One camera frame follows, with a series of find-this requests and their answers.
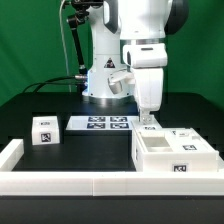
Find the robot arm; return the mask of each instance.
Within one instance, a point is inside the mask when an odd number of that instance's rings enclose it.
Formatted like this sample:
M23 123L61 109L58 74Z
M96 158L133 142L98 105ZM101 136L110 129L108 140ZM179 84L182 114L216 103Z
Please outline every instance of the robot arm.
M94 63L86 95L125 98L130 93L127 84L134 84L140 120L147 123L150 111L159 110L162 101L163 67L168 59L161 40L183 26L188 0L72 0L71 5L80 24L90 13ZM120 40L125 43L121 52L126 66L119 62ZM105 60L115 61L116 66L104 66Z
M126 42L122 56L134 77L134 97L143 123L149 121L150 111L159 110L162 101L162 67L167 65L167 54L160 40L177 32L187 16L187 0L104 1L105 26L120 32L120 39ZM119 82L127 76L112 74L109 81Z

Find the white block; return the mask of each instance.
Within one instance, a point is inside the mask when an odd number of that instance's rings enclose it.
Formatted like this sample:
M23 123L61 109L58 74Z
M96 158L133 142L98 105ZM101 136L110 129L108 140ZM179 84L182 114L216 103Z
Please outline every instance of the white block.
M126 195L125 172L102 173L93 179L93 196L106 195Z
M138 173L126 179L126 195L223 195L218 173Z
M23 140L13 139L0 153L0 171L12 171L23 154Z
M0 194L91 196L92 179L92 173L0 172Z
M33 118L32 142L33 145L60 143L58 119L56 116Z

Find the green wall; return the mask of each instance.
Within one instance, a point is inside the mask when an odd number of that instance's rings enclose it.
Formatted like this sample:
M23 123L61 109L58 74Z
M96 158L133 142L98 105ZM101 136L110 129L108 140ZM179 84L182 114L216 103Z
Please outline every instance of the green wall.
M0 105L32 83L66 75L58 18L60 2L0 1ZM170 92L199 93L224 109L224 1L189 2L187 23L167 38L165 87ZM64 10L64 20L72 13L72 9ZM64 25L70 74L75 74L76 54L68 26ZM88 24L82 26L80 36L90 66ZM43 90L68 91L68 87L48 86Z

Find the black surface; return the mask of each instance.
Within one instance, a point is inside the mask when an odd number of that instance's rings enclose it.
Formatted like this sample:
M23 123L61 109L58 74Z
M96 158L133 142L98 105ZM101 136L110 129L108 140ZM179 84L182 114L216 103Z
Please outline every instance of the black surface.
M32 146L25 139L14 171L132 171L131 131L75 131L63 143Z
M57 115L63 129L71 114L124 116L136 115L137 110L134 103L106 108L81 103L76 94L20 94L0 107L0 147L3 149L15 137L29 141L34 115ZM163 127L195 128L213 147L224 152L224 113L200 95L165 94L155 116ZM220 224L223 208L224 198L218 196L4 196L0 197L0 223Z

